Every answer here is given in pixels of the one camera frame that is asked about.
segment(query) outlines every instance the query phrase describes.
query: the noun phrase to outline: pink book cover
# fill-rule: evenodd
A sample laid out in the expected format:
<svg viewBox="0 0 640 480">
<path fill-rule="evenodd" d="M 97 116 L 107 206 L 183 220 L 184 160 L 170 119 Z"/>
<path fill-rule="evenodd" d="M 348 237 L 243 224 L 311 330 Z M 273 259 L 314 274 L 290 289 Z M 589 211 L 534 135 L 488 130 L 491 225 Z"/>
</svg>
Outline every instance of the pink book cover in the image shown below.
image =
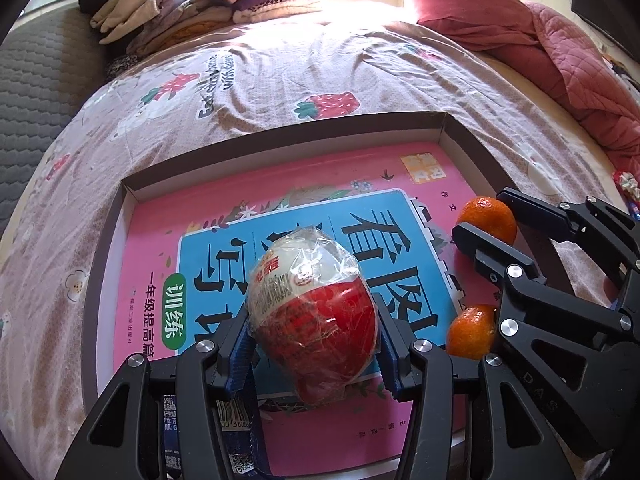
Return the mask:
<svg viewBox="0 0 640 480">
<path fill-rule="evenodd" d="M 136 206 L 118 286 L 114 371 L 134 352 L 150 359 L 176 353 L 161 339 L 162 284 L 177 270 L 178 246 L 185 234 L 224 228 L 265 212 L 397 188 L 426 206 L 433 246 L 464 293 L 463 307 L 497 303 L 497 289 L 450 243 L 459 211 L 475 193 L 437 144 L 414 142 L 319 156 L 233 175 Z M 464 426 L 460 400 L 454 430 Z M 279 409 L 268 398 L 258 403 L 271 471 L 279 476 L 338 471 L 398 456 L 411 412 L 410 402 L 392 399 L 378 372 L 350 384 L 343 400 L 318 408 Z"/>
</svg>

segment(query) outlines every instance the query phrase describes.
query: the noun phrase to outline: barcode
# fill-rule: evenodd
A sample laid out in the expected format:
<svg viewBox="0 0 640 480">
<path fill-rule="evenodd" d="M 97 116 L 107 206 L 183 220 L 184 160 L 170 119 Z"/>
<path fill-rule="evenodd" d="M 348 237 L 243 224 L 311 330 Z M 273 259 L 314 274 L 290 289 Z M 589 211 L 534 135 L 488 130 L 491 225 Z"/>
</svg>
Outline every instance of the barcode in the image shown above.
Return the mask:
<svg viewBox="0 0 640 480">
<path fill-rule="evenodd" d="M 230 402 L 217 400 L 222 431 L 251 431 L 249 418 L 242 400 L 234 397 Z"/>
<path fill-rule="evenodd" d="M 229 455 L 231 460 L 231 467 L 236 474 L 241 475 L 247 473 L 254 468 L 254 461 L 251 459 L 251 454 L 246 453 L 242 455 Z"/>
</svg>

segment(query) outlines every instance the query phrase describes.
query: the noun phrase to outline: green label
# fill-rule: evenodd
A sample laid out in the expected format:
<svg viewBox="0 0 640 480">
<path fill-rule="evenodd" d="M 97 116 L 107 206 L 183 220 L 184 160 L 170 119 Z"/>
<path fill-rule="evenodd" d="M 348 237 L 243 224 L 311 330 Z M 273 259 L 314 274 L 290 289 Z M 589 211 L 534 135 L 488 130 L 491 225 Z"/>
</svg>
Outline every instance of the green label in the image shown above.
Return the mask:
<svg viewBox="0 0 640 480">
<path fill-rule="evenodd" d="M 162 288 L 162 342 L 177 350 L 187 339 L 187 281 L 175 273 L 164 280 Z"/>
</svg>

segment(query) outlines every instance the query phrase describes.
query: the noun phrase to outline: blue book cover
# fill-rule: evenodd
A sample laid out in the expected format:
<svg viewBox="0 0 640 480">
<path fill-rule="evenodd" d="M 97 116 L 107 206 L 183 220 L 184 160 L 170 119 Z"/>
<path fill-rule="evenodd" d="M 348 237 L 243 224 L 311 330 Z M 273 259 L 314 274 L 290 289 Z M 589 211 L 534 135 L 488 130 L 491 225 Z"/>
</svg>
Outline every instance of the blue book cover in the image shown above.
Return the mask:
<svg viewBox="0 0 640 480">
<path fill-rule="evenodd" d="M 186 283 L 186 332 L 178 352 L 206 338 L 235 315 L 250 271 L 274 241 L 298 227 L 324 231 L 356 256 L 372 293 L 415 335 L 440 345 L 460 312 L 459 293 L 434 250 L 433 236 L 412 200 L 400 189 L 285 208 L 184 235 L 177 272 Z M 288 396 L 290 381 L 258 348 L 254 356 L 258 398 Z M 377 373 L 373 362 L 363 376 Z"/>
</svg>

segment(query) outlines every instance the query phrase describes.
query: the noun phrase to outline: gray mattress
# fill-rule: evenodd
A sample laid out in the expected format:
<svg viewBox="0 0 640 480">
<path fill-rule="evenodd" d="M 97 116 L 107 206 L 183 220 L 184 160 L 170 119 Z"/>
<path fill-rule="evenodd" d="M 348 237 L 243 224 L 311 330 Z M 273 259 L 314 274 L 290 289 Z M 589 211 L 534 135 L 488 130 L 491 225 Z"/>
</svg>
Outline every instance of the gray mattress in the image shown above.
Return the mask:
<svg viewBox="0 0 640 480">
<path fill-rule="evenodd" d="M 77 4 L 0 46 L 0 235 L 42 155 L 104 81 L 104 48 Z"/>
</svg>

